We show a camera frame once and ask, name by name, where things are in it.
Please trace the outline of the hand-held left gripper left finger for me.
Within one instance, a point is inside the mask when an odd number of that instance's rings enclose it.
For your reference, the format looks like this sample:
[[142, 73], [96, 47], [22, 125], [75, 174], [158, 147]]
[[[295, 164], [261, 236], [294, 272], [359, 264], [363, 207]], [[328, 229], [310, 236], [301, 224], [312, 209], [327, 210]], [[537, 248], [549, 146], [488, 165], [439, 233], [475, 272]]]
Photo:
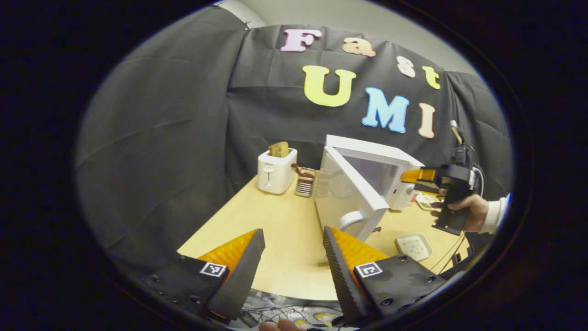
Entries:
[[142, 281], [191, 314], [229, 323], [240, 315], [264, 249], [257, 228], [197, 258], [177, 254]]

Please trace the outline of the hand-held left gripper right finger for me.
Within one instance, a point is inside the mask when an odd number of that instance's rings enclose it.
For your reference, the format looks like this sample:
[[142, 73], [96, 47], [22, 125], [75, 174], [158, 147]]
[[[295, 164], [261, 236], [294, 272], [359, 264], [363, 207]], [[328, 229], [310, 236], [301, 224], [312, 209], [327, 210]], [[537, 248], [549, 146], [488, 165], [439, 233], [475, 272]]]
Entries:
[[323, 228], [323, 247], [342, 325], [367, 325], [401, 314], [445, 284], [407, 254], [389, 256], [331, 226]]

